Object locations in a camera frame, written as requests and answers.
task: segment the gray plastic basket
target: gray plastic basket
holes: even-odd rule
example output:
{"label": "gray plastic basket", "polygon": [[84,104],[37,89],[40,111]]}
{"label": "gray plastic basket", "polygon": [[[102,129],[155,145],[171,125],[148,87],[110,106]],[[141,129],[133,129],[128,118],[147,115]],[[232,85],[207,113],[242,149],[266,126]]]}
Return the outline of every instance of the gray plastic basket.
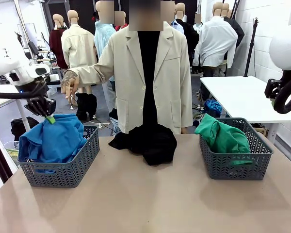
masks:
{"label": "gray plastic basket", "polygon": [[19,162],[31,186],[75,188],[79,185],[100,148],[96,126],[84,126],[86,144],[66,164]]}
{"label": "gray plastic basket", "polygon": [[210,178],[215,180],[263,180],[273,150],[243,118],[218,118],[222,123],[243,131],[251,154],[220,154],[211,152],[206,140],[199,138],[200,148]]}

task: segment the beige blazer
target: beige blazer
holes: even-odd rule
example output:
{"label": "beige blazer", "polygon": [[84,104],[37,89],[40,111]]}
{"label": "beige blazer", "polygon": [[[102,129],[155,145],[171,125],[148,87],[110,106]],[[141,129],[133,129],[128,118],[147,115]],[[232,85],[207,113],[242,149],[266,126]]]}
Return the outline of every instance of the beige blazer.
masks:
{"label": "beige blazer", "polygon": [[180,134],[192,125],[190,62],[185,36],[164,22],[154,73],[154,83],[146,86],[138,33],[129,26],[113,34],[99,63],[70,69],[80,78],[91,75],[92,83],[104,83],[114,75],[119,127],[128,133],[143,123],[146,88],[153,88],[158,123]]}
{"label": "beige blazer", "polygon": [[[84,67],[97,63],[94,52],[94,35],[81,28],[78,24],[72,24],[62,35],[62,47],[64,58],[68,67]],[[81,84],[92,83],[92,78],[86,75],[80,77]]]}

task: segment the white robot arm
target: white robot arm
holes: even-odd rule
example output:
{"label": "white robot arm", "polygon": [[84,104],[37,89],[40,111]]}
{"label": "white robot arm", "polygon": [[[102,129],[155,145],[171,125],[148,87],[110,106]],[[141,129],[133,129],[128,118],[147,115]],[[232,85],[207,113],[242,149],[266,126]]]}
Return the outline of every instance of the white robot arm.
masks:
{"label": "white robot arm", "polygon": [[283,70],[281,80],[270,79],[265,95],[272,100],[274,109],[286,114],[291,111],[291,17],[289,26],[275,35],[270,44],[270,57],[274,64]]}
{"label": "white robot arm", "polygon": [[32,64],[13,32],[0,25],[0,75],[5,75],[19,93],[0,93],[0,99],[27,99],[25,108],[48,117],[55,111],[56,101],[47,98],[49,90],[44,76],[50,73],[45,64]]}

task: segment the green garment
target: green garment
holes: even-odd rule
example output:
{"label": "green garment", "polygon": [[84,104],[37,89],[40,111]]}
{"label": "green garment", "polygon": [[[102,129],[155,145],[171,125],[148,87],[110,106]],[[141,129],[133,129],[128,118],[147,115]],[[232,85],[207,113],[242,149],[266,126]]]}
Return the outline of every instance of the green garment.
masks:
{"label": "green garment", "polygon": [[195,134],[200,134],[214,153],[250,153],[249,141],[241,130],[221,123],[208,114],[196,128]]}

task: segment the black jacket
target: black jacket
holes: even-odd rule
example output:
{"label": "black jacket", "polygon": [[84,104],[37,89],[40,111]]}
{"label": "black jacket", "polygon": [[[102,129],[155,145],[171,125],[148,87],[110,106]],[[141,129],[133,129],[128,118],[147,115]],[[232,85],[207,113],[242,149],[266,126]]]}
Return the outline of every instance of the black jacket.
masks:
{"label": "black jacket", "polygon": [[198,41],[199,41],[199,34],[197,31],[194,30],[193,26],[187,22],[183,22],[181,19],[176,19],[177,23],[183,27],[184,35],[188,42],[188,51],[189,53],[194,52]]}
{"label": "black jacket", "polygon": [[224,21],[228,22],[232,26],[232,28],[235,30],[235,32],[237,33],[238,39],[237,39],[236,47],[238,47],[240,45],[241,41],[243,40],[243,37],[244,37],[244,32],[243,32],[241,26],[234,19],[231,19],[229,17],[223,17],[223,18],[224,18]]}

